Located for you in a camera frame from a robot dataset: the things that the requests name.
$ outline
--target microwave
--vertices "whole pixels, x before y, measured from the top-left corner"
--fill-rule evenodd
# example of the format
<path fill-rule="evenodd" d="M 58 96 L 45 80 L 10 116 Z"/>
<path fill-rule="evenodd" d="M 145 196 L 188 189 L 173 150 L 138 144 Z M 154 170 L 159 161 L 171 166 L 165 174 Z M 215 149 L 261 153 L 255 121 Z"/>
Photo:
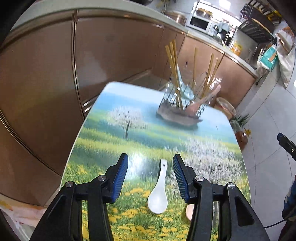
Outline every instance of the microwave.
<path fill-rule="evenodd" d="M 193 28 L 195 30 L 201 31 L 206 34 L 208 34 L 211 25 L 212 25 L 211 19 L 204 18 L 201 16 L 196 16 L 193 14 L 191 14 L 186 21 L 187 27 Z"/>

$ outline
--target table top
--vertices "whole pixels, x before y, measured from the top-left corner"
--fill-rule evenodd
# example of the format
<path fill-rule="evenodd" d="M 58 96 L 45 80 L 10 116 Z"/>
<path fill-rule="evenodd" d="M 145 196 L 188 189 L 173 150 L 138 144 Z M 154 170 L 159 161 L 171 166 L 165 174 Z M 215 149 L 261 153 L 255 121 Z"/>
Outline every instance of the table top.
<path fill-rule="evenodd" d="M 196 126 L 167 122 L 156 111 L 163 92 L 111 82 L 101 92 L 74 143 L 61 185 L 91 181 L 128 155 L 128 170 L 120 197 L 109 204 L 114 240 L 185 240 L 190 222 L 173 175 L 172 159 L 184 163 L 213 183 L 232 181 L 250 202 L 250 189 L 241 151 L 226 118 L 206 107 Z M 159 161 L 168 161 L 165 190 L 167 210 L 150 212 L 147 198 L 159 174 Z M 83 236 L 88 237 L 87 205 L 83 204 Z M 217 238 L 217 228 L 212 239 Z"/>

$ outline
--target metal screw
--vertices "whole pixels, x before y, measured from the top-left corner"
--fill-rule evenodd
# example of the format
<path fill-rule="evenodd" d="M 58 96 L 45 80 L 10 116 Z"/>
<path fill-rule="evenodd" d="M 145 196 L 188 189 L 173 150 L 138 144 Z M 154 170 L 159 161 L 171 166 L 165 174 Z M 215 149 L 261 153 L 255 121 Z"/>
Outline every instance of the metal screw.
<path fill-rule="evenodd" d="M 202 182 L 203 181 L 203 177 L 202 176 L 196 176 L 195 180 L 198 182 Z"/>
<path fill-rule="evenodd" d="M 66 182 L 66 187 L 67 188 L 70 188 L 70 187 L 72 187 L 73 186 L 73 182 L 72 181 L 69 181 L 69 182 Z"/>
<path fill-rule="evenodd" d="M 231 189 L 234 189 L 236 187 L 234 183 L 228 183 L 227 186 Z"/>
<path fill-rule="evenodd" d="M 107 178 L 107 177 L 106 177 L 105 175 L 99 175 L 99 176 L 98 176 L 98 180 L 101 181 L 101 182 L 102 182 L 102 181 L 105 181 L 106 178 Z"/>

